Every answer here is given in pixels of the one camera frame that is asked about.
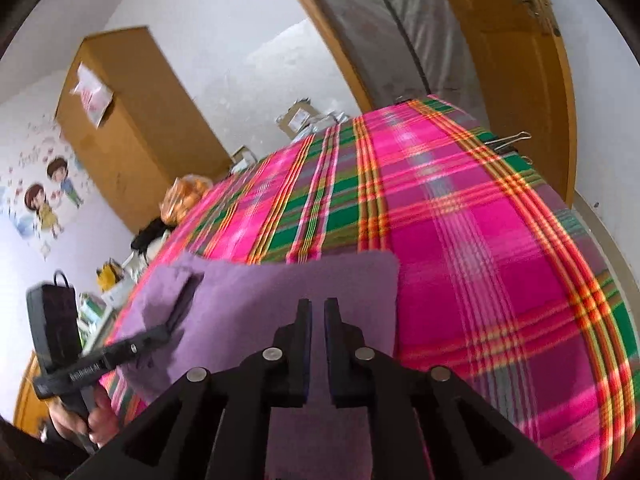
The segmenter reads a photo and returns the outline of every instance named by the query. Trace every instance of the plastic sheet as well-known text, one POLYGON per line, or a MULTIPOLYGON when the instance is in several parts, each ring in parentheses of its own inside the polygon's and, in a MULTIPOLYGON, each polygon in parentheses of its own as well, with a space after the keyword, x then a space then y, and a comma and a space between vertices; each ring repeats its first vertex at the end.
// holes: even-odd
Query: plastic sheet
POLYGON ((432 92, 489 125, 471 54, 447 0, 317 1, 375 107, 432 92))

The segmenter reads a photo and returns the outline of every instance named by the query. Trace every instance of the bed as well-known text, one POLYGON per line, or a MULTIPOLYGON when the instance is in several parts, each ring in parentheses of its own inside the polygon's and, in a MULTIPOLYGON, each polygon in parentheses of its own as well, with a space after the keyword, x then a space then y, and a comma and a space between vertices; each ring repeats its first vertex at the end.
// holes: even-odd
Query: bed
MULTIPOLYGON (((430 96, 303 139, 217 184, 133 295, 183 251, 247 264, 392 251, 397 359, 448 365, 575 478, 603 478, 638 424, 634 326, 571 210, 492 138, 430 96)), ((117 374, 104 384, 124 422, 144 408, 117 374)))

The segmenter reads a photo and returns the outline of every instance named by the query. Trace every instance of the wooden wardrobe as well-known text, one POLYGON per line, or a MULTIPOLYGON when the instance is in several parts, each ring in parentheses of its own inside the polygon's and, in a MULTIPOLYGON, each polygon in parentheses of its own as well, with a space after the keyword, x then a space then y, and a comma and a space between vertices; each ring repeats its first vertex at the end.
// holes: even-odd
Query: wooden wardrobe
POLYGON ((102 196, 137 233, 159 216, 177 177, 224 178, 232 161, 175 76, 146 27, 95 34, 81 44, 56 119, 102 196), (100 127, 79 95, 80 63, 113 91, 100 127))

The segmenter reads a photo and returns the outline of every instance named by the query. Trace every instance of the purple cloth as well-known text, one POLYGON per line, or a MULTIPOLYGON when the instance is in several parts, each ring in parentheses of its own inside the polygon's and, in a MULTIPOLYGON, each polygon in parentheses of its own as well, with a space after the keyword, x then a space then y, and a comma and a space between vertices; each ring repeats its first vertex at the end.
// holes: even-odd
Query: purple cloth
POLYGON ((170 343, 120 373, 151 402, 190 368, 225 370, 270 346, 276 329, 295 319, 298 300, 309 298, 314 316, 309 400, 300 410, 272 411, 267 473, 271 478, 368 480, 366 409, 338 411, 329 397, 324 300, 338 298, 342 319, 362 329, 367 345, 392 354, 397 290, 398 261, 387 252, 256 266, 185 253, 155 269, 118 332, 124 338, 169 320, 174 326, 170 343))

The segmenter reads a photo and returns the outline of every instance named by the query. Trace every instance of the black strap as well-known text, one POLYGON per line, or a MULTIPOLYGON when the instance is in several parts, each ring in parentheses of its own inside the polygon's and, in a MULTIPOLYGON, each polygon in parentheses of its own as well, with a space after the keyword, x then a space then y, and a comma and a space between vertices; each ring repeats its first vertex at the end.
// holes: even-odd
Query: black strap
POLYGON ((62 276, 62 279, 65 282, 66 288, 69 288, 69 282, 66 279, 65 273, 62 272, 60 269, 58 269, 56 272, 53 273, 53 284, 55 286, 62 286, 62 285, 58 284, 58 276, 62 276))

